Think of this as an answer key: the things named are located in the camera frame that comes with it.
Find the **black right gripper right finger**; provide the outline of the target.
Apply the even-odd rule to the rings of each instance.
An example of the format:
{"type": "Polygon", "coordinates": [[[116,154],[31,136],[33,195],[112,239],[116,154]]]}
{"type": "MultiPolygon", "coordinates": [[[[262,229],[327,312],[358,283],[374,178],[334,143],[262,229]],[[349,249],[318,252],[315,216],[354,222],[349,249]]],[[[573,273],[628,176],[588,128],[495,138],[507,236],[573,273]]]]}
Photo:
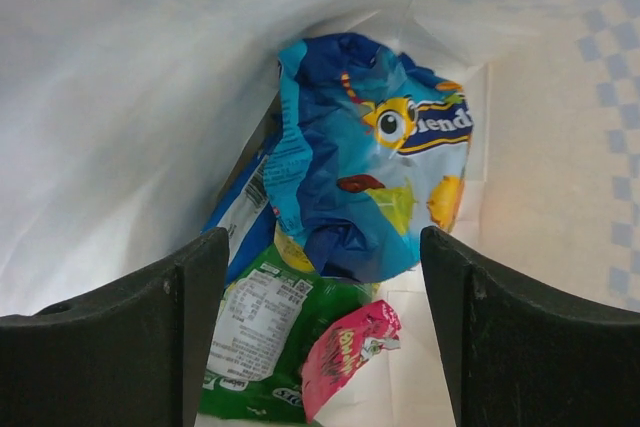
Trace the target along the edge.
{"type": "Polygon", "coordinates": [[[459,426],[636,426],[639,315],[558,290],[437,227],[421,265],[459,426]]]}

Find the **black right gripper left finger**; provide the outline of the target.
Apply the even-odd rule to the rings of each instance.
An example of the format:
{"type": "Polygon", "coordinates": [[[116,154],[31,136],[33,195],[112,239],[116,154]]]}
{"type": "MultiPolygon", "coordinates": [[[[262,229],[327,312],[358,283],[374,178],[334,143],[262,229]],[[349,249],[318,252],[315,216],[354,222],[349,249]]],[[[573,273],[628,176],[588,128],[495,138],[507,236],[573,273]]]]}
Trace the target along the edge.
{"type": "Polygon", "coordinates": [[[32,316],[1,320],[5,426],[191,426],[229,259],[212,229],[32,316]]]}

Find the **blue checkered paper bag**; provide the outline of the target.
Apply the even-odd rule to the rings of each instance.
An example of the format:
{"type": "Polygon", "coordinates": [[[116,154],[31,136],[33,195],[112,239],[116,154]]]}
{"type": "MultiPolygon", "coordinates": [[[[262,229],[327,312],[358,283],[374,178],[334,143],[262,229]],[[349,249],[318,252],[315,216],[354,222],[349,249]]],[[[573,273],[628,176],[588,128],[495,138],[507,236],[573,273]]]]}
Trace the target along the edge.
{"type": "MultiPolygon", "coordinates": [[[[279,53],[340,33],[462,87],[474,128],[442,231],[639,315],[639,0],[1,0],[1,320],[203,235],[281,138],[279,53]]],[[[400,347],[296,425],[459,426],[421,254],[375,284],[400,347]]]]}

